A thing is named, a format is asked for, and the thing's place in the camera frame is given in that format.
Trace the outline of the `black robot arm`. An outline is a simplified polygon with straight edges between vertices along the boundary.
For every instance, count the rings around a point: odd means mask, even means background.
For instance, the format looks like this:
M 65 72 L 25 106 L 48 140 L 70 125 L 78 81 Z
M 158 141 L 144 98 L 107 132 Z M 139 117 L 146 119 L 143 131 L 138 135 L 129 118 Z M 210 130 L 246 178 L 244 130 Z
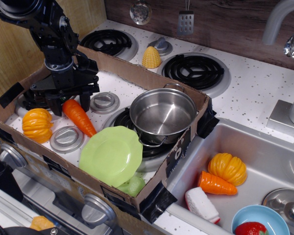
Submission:
M 97 63 L 77 49 L 79 35 L 60 5 L 54 0 L 0 0 L 0 19 L 28 29 L 44 54 L 51 74 L 31 86 L 35 100 L 61 116 L 60 99 L 77 95 L 89 111 L 91 95 L 99 92 Z

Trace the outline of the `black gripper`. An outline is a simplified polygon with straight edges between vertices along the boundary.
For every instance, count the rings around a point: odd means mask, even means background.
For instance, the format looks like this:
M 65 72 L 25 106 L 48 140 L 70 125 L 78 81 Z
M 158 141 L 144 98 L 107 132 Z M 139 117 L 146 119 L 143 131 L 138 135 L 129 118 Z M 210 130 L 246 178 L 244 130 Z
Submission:
M 68 68 L 54 69 L 46 67 L 51 75 L 34 83 L 31 90 L 56 99 L 46 98 L 46 103 L 55 116 L 62 116 L 60 97 L 78 95 L 82 109 L 90 109 L 90 97 L 99 91 L 97 65 L 72 65 Z

